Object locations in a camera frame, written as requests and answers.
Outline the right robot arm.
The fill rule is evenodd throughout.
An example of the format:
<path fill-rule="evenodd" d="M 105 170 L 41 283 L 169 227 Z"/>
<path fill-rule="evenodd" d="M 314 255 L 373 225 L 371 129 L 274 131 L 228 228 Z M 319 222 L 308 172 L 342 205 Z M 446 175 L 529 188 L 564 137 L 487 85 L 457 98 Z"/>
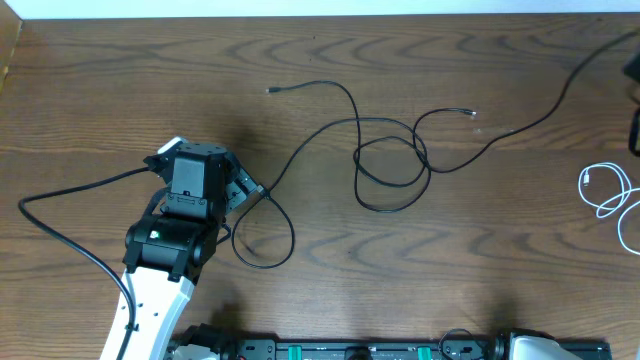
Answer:
<path fill-rule="evenodd" d="M 639 96 L 636 91 L 639 89 L 639 52 L 636 52 L 624 65 L 623 74 L 631 80 L 631 85 L 627 89 L 627 96 L 636 105 L 633 113 L 628 138 L 628 149 L 636 157 L 639 156 Z"/>

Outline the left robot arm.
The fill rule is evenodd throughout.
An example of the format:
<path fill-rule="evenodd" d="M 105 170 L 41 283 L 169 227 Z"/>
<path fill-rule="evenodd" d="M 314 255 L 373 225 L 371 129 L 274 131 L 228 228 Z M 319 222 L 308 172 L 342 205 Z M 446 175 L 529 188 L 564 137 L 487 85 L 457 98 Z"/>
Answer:
<path fill-rule="evenodd" d="M 161 359 L 214 255 L 227 215 L 255 191 L 237 157 L 176 137 L 144 160 L 166 186 L 125 237 L 125 270 L 104 359 Z"/>

